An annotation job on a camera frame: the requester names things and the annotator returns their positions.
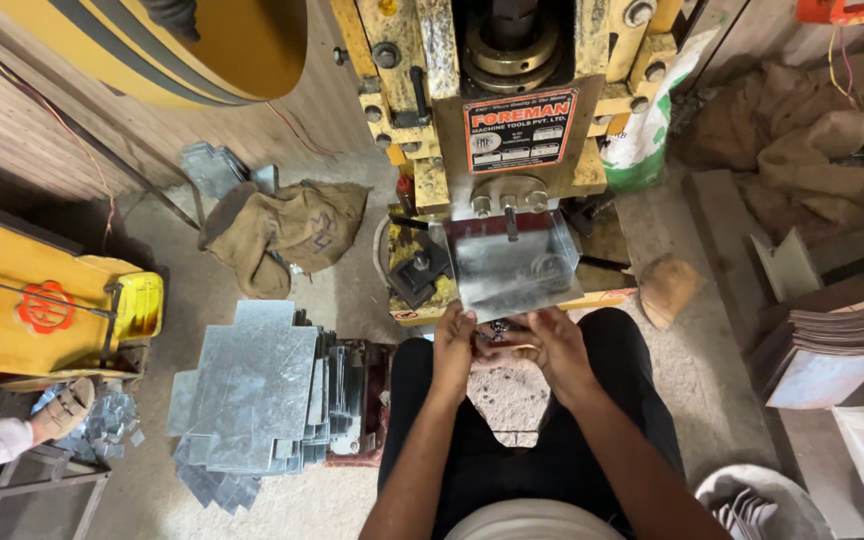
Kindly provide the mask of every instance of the metal frame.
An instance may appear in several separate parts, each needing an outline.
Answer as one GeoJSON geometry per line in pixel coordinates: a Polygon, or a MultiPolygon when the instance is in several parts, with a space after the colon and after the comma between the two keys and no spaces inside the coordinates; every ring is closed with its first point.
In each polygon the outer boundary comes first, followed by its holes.
{"type": "Polygon", "coordinates": [[[72,451],[68,449],[53,448],[51,446],[36,446],[30,448],[16,459],[6,463],[5,468],[0,473],[0,501],[3,497],[13,495],[24,495],[26,493],[35,493],[48,489],[66,487],[70,485],[80,485],[94,483],[92,492],[89,495],[88,503],[85,505],[85,510],[78,519],[78,526],[75,530],[75,535],[72,540],[84,540],[86,533],[89,532],[89,526],[92,523],[92,517],[95,515],[95,510],[99,507],[99,501],[102,499],[102,492],[106,489],[106,483],[109,481],[109,475],[112,473],[109,469],[102,467],[92,467],[69,461],[72,457],[72,451]],[[20,483],[9,485],[13,474],[18,468],[18,462],[23,457],[31,458],[32,460],[41,461],[48,465],[53,465],[50,478],[47,480],[39,480],[34,482],[20,483]],[[78,472],[65,476],[66,470],[78,472]]]}

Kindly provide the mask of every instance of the concrete floor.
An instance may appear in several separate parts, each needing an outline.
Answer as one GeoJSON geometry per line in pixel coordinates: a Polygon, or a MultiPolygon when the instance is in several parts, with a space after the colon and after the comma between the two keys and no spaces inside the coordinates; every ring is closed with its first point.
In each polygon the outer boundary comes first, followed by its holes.
{"type": "MultiPolygon", "coordinates": [[[[666,185],[617,202],[632,261],[641,268],[671,252],[710,277],[680,190],[684,171],[674,165],[670,170],[666,185]]],[[[334,328],[340,338],[379,342],[405,338],[388,314],[387,296],[371,262],[373,234],[385,206],[395,201],[396,177],[397,170],[378,152],[347,156],[341,166],[282,171],[283,186],[308,178],[375,187],[352,248],[335,266],[311,279],[295,276],[289,295],[312,321],[334,328]]],[[[192,213],[187,195],[177,192],[173,197],[192,213]]],[[[148,374],[134,387],[147,438],[141,447],[128,448],[125,458],[112,460],[111,480],[88,539],[356,537],[376,497],[375,469],[313,466],[300,475],[264,479],[252,510],[234,517],[214,505],[202,510],[175,479],[171,456],[178,439],[165,435],[173,375],[196,367],[206,325],[232,323],[235,303],[243,295],[232,270],[197,251],[196,232],[152,197],[123,197],[119,208],[118,232],[150,257],[150,263],[167,268],[169,292],[165,325],[152,342],[148,374]]],[[[714,282],[702,289],[667,331],[655,329],[644,318],[636,299],[628,300],[622,309],[642,328],[652,351],[655,386],[675,418],[689,484],[697,485],[726,464],[778,468],[714,282]]],[[[503,432],[506,444],[528,446],[548,387],[541,373],[529,366],[478,366],[469,382],[469,395],[493,429],[503,432]]],[[[20,520],[41,524],[42,512],[55,503],[54,498],[45,506],[30,500],[22,511],[31,517],[20,520]]],[[[41,535],[11,527],[10,536],[0,537],[58,538],[56,533],[67,528],[57,521],[51,530],[39,527],[41,535]]]]}

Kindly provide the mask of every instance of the hand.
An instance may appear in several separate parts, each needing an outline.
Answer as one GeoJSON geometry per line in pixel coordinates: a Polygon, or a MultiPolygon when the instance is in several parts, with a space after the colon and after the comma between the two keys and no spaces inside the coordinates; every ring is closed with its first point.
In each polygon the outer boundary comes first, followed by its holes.
{"type": "Polygon", "coordinates": [[[582,330],[556,306],[530,311],[532,334],[517,332],[515,339],[532,343],[537,350],[522,350],[522,356],[535,362],[546,383],[563,407],[573,413],[594,397],[603,395],[602,387],[589,365],[582,330]]]}
{"type": "Polygon", "coordinates": [[[455,407],[466,399],[469,373],[473,369],[474,331],[475,312],[462,313],[462,303],[452,301],[435,326],[430,397],[440,397],[455,407]]]}

